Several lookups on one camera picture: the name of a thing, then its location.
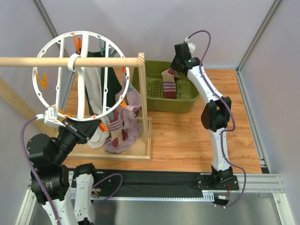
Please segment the white round clip hanger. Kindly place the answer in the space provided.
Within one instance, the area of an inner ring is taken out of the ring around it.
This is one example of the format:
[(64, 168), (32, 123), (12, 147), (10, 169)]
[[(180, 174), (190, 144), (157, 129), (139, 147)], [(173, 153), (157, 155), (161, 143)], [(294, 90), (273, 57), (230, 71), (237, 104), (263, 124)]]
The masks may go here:
[[(89, 120), (97, 120), (100, 119), (104, 116), (106, 116), (108, 113), (112, 112), (115, 108), (117, 108), (117, 106), (119, 106), (119, 104), (121, 103), (121, 99), (119, 97), (119, 100), (115, 103), (115, 105), (113, 107), (107, 107), (106, 106), (106, 94), (108, 92), (108, 88), (107, 88), (107, 68), (105, 68), (105, 81), (104, 81), (104, 96), (103, 96), (103, 110), (102, 113), (100, 115), (93, 115), (89, 118), (84, 118), (84, 112), (85, 112), (85, 69), (86, 67), (75, 67), (72, 63), (73, 60), (77, 59), (77, 58), (88, 58), (87, 54), (88, 54), (88, 48), (89, 48), (89, 37), (95, 37), (101, 41), (104, 41), (105, 43), (105, 47), (104, 47), (104, 57), (103, 58), (126, 58), (125, 55), (123, 54), (123, 52), (119, 49), (119, 47), (113, 43), (111, 40), (109, 40), (108, 38), (94, 33), (94, 32), (90, 32), (90, 31), (74, 31), (74, 32), (68, 32), (65, 34), (62, 34), (56, 38), (54, 38), (53, 40), (51, 40), (50, 42), (48, 42), (39, 52), (38, 56), (36, 58), (42, 58), (42, 56), (46, 53), (46, 51), (48, 50), (48, 48), (50, 48), (52, 45), (54, 44), (59, 44), (60, 45), (60, 56), (59, 58), (63, 58), (64, 56), (64, 44), (65, 44), (65, 38), (67, 37), (75, 37), (76, 35), (81, 35), (82, 36), (82, 41), (76, 41), (77, 48), (81, 50), (80, 54), (72, 54), (71, 57), (69, 57), (69, 62), (67, 63), (67, 65), (65, 67), (67, 67), (69, 69), (69, 71), (77, 73), (78, 74), (78, 108), (77, 108), (77, 117), (71, 117), (67, 114), (62, 114), (59, 112), (59, 103), (60, 103), (60, 84), (61, 84), (61, 75), (62, 75), (62, 68), (63, 67), (57, 67), (59, 69), (58, 71), (58, 78), (57, 78), (57, 85), (56, 85), (56, 101), (55, 101), (55, 105), (57, 107), (58, 110), (58, 117), (62, 117), (62, 118), (70, 118), (72, 120), (75, 121), (89, 121)], [(122, 96), (125, 96), (126, 93), (128, 92), (128, 88), (130, 85), (130, 73), (129, 73), (129, 67), (124, 67), (125, 68), (125, 74), (126, 74), (126, 83), (125, 83), (125, 88), (124, 91), (122, 92)], [(33, 82), (33, 87), (35, 90), (35, 93), (37, 95), (37, 97), (39, 98), (39, 100), (41, 101), (41, 103), (46, 107), (46, 109), (48, 107), (50, 107), (50, 105), (44, 100), (42, 93), (39, 90), (38, 87), (38, 81), (36, 79), (36, 76), (34, 75), (34, 72), (38, 72), (38, 67), (33, 67), (33, 71), (32, 71), (32, 82)]]

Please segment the olive green plastic basin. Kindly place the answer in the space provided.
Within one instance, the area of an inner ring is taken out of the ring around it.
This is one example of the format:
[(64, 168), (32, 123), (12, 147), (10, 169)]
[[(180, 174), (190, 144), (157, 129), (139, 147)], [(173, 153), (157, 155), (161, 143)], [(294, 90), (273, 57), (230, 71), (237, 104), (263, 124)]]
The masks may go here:
[(200, 94), (182, 73), (174, 73), (173, 78), (162, 76), (170, 64), (168, 61), (145, 62), (147, 108), (152, 111), (187, 113)]

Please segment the lilac pink garment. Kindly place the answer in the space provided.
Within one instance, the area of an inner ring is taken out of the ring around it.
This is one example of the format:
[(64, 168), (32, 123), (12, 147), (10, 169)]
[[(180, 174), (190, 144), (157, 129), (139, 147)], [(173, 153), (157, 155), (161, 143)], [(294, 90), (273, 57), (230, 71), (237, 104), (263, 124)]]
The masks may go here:
[(108, 138), (105, 143), (105, 151), (113, 154), (120, 154), (131, 147), (140, 137), (143, 129), (142, 125), (137, 121), (142, 106), (140, 93), (135, 88), (131, 88), (131, 90), (126, 93), (125, 100), (127, 103), (126, 109), (123, 109), (119, 105), (116, 110), (124, 119), (123, 129), (127, 131), (128, 137), (127, 140), (117, 148), (112, 146), (111, 137)]

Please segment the maroon striped sock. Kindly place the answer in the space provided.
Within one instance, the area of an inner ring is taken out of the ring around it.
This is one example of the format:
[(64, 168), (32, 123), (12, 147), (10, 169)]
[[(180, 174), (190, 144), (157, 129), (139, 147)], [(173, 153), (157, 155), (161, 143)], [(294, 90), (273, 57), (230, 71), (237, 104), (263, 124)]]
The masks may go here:
[(110, 119), (109, 122), (109, 131), (111, 134), (111, 142), (114, 148), (117, 148), (119, 145), (122, 145), (128, 137), (128, 133), (123, 129), (124, 119), (115, 109), (113, 111), (113, 119)]

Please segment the orange clothes peg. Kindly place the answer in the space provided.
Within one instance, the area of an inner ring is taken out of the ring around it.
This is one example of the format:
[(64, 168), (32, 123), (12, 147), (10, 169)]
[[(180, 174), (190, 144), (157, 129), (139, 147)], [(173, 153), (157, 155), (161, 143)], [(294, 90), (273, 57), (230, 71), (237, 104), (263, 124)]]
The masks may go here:
[(34, 72), (34, 75), (36, 76), (36, 79), (39, 82), (39, 84), (41, 85), (41, 87), (43, 89), (46, 89), (47, 88), (47, 75), (43, 74), (43, 77), (40, 78), (36, 71)]
[(100, 128), (100, 130), (102, 132), (108, 132), (109, 131), (109, 128), (103, 122), (101, 122), (98, 127)]
[(127, 103), (126, 103), (125, 97), (122, 96), (122, 95), (120, 95), (120, 99), (122, 100), (121, 103), (120, 103), (120, 106), (121, 106), (123, 109), (126, 109)]

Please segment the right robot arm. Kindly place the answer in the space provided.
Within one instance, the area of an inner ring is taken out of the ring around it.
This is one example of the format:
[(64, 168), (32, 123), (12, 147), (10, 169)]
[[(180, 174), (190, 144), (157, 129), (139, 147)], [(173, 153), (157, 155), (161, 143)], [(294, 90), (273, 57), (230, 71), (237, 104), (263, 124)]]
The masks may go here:
[(203, 127), (210, 134), (213, 161), (208, 183), (220, 188), (233, 178), (227, 149), (227, 128), (230, 120), (231, 99), (223, 97), (207, 76), (201, 61), (192, 57), (193, 44), (180, 43), (174, 46), (175, 56), (171, 69), (181, 72), (196, 87), (205, 107), (201, 114)]

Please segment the white cloth garment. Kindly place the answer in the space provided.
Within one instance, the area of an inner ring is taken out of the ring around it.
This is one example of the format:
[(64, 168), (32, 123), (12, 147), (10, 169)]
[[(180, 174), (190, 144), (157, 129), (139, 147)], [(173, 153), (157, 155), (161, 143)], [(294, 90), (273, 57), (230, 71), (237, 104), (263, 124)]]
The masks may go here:
[(107, 131), (102, 131), (100, 126), (97, 127), (94, 135), (91, 137), (91, 139), (87, 142), (88, 146), (95, 149), (95, 148), (100, 148), (103, 146), (109, 137), (110, 132), (109, 130)]

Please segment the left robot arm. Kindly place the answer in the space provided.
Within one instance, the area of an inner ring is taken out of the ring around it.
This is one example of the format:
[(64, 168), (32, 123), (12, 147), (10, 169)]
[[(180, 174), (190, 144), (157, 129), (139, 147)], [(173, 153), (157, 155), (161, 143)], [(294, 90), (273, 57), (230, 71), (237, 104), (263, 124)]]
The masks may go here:
[(23, 144), (31, 170), (31, 191), (53, 225), (91, 225), (91, 190), (96, 178), (92, 163), (77, 166), (75, 204), (71, 202), (69, 169), (63, 164), (78, 144), (86, 144), (100, 120), (76, 121), (66, 118), (57, 137), (37, 134)]

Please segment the dark green white garment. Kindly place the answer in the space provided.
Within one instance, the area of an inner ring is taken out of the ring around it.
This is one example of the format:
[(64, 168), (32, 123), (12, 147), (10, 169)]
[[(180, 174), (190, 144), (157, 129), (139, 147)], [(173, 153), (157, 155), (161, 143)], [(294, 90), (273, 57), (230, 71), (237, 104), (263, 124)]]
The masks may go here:
[[(86, 67), (85, 69), (85, 95), (90, 115), (101, 114), (103, 110), (105, 68)], [(115, 95), (122, 90), (116, 73), (112, 67), (107, 69), (106, 106), (115, 105)]]

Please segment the aluminium frame rail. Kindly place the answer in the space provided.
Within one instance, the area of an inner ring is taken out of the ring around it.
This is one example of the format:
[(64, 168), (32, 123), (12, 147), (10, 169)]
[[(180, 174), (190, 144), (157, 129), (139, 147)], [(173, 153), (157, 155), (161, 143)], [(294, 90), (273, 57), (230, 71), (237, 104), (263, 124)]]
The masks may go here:
[(276, 174), (235, 174), (230, 180), (214, 184), (209, 173), (99, 170), (94, 178), (76, 181), (69, 173), (71, 199), (94, 201), (191, 201), (229, 205), (241, 194), (283, 193)]

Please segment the wooden hanging rack frame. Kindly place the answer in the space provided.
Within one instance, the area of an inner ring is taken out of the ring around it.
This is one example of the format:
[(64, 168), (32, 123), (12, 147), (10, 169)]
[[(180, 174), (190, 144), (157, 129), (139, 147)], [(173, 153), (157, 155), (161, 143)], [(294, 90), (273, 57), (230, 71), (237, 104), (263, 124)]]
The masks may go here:
[[(0, 65), (2, 67), (64, 67), (69, 62), (69, 58), (12, 58), (2, 57)], [(125, 160), (125, 161), (148, 161), (151, 159), (151, 126), (152, 118), (147, 115), (146, 97), (146, 75), (144, 53), (139, 53), (136, 58), (77, 58), (72, 61), (75, 67), (129, 67), (138, 68), (140, 94), (142, 99), (142, 117), (139, 122), (143, 124), (142, 136), (131, 146), (127, 152), (120, 155), (106, 153), (103, 147), (91, 149), (87, 145), (78, 145), (69, 158), (88, 160)]]

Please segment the teal clothes peg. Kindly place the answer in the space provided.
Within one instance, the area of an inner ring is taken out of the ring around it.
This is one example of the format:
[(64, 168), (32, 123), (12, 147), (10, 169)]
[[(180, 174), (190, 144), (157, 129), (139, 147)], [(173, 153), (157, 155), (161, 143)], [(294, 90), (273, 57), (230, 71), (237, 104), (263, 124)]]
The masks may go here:
[(107, 117), (109, 118), (109, 124), (110, 126), (117, 121), (118, 117), (116, 115), (116, 110), (114, 109), (112, 112), (107, 114)]

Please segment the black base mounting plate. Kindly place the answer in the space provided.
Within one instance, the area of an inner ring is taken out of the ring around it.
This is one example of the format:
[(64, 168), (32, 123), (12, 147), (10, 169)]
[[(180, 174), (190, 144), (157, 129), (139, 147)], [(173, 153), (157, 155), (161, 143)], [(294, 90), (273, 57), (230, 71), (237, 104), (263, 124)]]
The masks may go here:
[(159, 172), (159, 171), (129, 171), (103, 170), (97, 172), (95, 183), (103, 178), (119, 173), (97, 185), (102, 196), (108, 196), (117, 191), (114, 197), (137, 198), (196, 198), (202, 197), (204, 190), (237, 191), (237, 177), (215, 184), (210, 174), (199, 172)]

